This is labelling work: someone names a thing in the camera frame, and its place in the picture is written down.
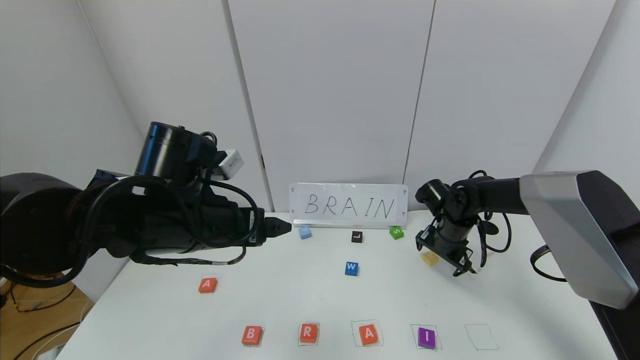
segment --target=blue letter block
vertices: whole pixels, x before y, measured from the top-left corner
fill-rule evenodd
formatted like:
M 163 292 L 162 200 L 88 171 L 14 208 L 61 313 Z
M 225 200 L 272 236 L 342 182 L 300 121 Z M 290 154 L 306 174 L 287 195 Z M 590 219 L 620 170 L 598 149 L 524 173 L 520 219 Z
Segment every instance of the blue letter block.
M 300 233 L 301 239 L 307 239 L 311 237 L 311 229 L 309 229 L 307 226 L 299 228 L 298 232 Z
M 358 263 L 347 261 L 347 267 L 344 268 L 344 275 L 358 276 Z

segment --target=yellow block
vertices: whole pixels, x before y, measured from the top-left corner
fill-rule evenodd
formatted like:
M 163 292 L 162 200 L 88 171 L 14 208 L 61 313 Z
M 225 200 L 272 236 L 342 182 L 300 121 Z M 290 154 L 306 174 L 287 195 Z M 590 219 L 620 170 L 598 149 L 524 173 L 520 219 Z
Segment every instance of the yellow block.
M 429 264 L 429 266 L 433 266 L 438 263 L 440 257 L 438 257 L 434 252 L 427 251 L 422 255 L 422 260 Z

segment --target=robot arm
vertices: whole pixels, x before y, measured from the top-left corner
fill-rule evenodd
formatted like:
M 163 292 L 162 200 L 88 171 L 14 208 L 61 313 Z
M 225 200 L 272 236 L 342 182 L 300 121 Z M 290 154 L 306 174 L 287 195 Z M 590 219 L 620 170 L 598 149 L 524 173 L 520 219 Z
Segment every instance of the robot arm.
M 242 159 L 217 145 L 212 133 L 153 122 L 134 176 L 98 170 L 85 190 L 43 174 L 0 178 L 2 276 L 36 288 L 58 286 L 99 249 L 150 265 L 231 265 L 247 247 L 288 233 L 289 223 L 265 218 L 247 193 L 218 182 L 231 178 Z M 240 194 L 250 207 L 216 195 L 212 186 Z M 230 261 L 155 257 L 230 246 L 242 248 Z M 47 281 L 24 275 L 68 269 Z
M 481 176 L 451 186 L 432 180 L 416 199 L 435 218 L 416 235 L 418 249 L 454 265 L 454 276 L 473 271 L 467 235 L 486 223 L 480 213 L 530 215 L 566 282 L 590 301 L 618 358 L 640 358 L 640 211 L 608 177 L 597 171 Z

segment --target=orange letter block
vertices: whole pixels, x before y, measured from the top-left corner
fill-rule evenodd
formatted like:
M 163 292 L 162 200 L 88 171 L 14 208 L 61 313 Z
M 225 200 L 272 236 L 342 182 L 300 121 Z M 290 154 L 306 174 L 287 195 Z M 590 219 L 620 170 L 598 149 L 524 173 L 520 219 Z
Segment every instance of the orange letter block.
M 218 280 L 215 277 L 208 277 L 200 281 L 198 291 L 200 293 L 212 293 L 216 291 L 216 285 L 218 285 Z
M 262 337 L 262 327 L 247 326 L 244 328 L 244 334 L 242 335 L 242 343 L 249 346 L 260 345 L 261 337 Z
M 371 345 L 378 342 L 378 333 L 376 327 L 372 325 L 365 325 L 360 327 L 360 339 L 362 345 Z
M 318 325 L 315 323 L 304 323 L 300 328 L 300 342 L 314 344 L 318 339 Z

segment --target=white wall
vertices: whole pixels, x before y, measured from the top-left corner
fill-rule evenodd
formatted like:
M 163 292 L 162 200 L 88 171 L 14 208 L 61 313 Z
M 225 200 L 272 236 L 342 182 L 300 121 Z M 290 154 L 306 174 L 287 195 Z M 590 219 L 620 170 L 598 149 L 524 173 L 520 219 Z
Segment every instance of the white wall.
M 294 182 L 401 183 L 433 1 L 230 8 L 275 209 Z
M 618 0 L 536 171 L 597 169 L 640 206 L 640 1 Z
M 244 167 L 229 181 L 271 209 L 223 0 L 80 1 L 140 131 L 213 131 Z M 245 203 L 236 196 L 231 199 Z
M 84 188 L 96 168 L 133 173 L 141 145 L 78 4 L 0 0 L 0 176 Z M 97 300 L 126 261 L 100 252 L 74 282 Z
M 478 169 L 531 172 L 613 3 L 437 1 L 404 179 L 412 193 Z

